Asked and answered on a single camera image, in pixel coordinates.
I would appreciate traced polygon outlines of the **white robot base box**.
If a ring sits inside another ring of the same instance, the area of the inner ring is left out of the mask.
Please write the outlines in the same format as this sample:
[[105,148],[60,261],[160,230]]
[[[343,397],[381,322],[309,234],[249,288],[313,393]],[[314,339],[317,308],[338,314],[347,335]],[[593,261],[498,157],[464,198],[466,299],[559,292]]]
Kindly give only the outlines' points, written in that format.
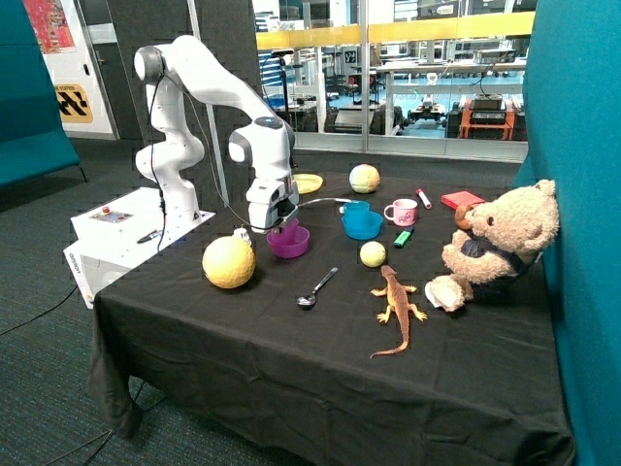
[[64,250],[84,304],[120,277],[213,217],[200,211],[189,221],[164,216],[159,190],[140,187],[71,218],[77,241]]

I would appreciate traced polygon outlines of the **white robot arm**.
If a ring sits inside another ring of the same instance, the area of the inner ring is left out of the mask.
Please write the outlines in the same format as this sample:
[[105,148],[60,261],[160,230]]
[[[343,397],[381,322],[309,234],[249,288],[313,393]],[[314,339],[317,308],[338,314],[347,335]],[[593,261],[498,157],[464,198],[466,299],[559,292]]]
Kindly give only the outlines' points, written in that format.
[[234,161],[247,162],[254,170],[245,195],[251,229],[265,233],[296,217],[299,191],[291,173],[295,134],[247,83],[188,35],[171,44],[138,49],[134,67],[146,85],[150,124],[165,137],[140,150],[136,165],[161,188],[168,229],[189,224],[200,215],[193,183],[180,176],[180,171],[205,155],[203,143],[187,126],[185,93],[204,104],[238,109],[250,119],[247,126],[232,132],[228,149]]

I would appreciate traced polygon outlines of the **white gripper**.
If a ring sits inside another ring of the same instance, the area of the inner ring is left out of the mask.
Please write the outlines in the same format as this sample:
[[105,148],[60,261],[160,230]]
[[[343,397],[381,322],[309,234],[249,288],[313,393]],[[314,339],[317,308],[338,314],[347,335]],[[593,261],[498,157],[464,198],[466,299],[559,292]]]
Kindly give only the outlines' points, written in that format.
[[252,229],[272,229],[281,233],[281,227],[293,221],[299,212],[299,192],[292,177],[283,180],[255,179],[248,192],[249,224]]

